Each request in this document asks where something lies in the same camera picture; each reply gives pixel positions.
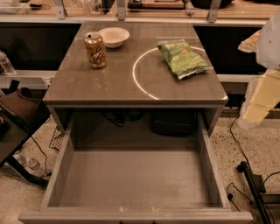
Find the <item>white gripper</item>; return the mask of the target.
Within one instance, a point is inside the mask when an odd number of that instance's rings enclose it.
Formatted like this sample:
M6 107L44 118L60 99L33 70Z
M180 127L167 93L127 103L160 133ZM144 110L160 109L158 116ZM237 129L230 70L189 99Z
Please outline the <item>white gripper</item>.
M259 125L280 102L280 9L260 31L243 40L238 49L245 53L256 51L257 63L268 68L248 84L237 120L238 125L247 130Z

